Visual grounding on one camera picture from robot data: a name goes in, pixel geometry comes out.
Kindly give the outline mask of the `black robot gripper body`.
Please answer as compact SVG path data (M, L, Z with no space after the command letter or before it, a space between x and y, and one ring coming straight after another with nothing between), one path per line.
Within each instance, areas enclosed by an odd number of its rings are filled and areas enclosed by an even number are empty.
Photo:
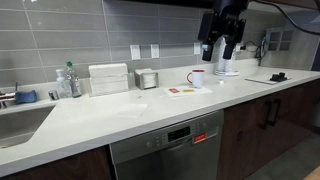
M248 5L249 0L214 0L212 10L203 14L198 40L214 44L224 36L227 43L239 43L246 24L239 16Z

